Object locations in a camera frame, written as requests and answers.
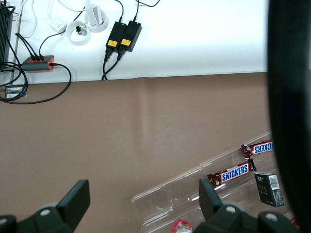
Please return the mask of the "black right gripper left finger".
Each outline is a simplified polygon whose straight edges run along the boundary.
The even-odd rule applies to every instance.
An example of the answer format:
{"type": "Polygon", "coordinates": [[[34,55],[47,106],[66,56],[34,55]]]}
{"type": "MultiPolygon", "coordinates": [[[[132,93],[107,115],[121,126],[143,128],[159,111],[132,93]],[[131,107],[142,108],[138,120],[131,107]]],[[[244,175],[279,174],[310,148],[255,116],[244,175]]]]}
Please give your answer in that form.
{"type": "Polygon", "coordinates": [[[14,215],[2,215],[0,231],[2,233],[72,233],[89,206],[89,180],[79,180],[55,206],[43,207],[20,222],[14,215]]]}

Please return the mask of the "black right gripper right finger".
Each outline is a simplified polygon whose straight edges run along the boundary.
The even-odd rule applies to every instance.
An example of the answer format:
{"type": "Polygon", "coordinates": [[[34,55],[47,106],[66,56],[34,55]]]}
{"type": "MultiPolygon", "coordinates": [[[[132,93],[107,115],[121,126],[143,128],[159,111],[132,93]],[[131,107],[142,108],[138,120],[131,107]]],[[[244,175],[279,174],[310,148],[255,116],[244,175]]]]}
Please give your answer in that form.
{"type": "Polygon", "coordinates": [[[261,212],[252,217],[235,202],[224,204],[207,179],[199,180],[199,205],[205,221],[195,233],[299,233],[300,230],[278,212],[261,212]]]}

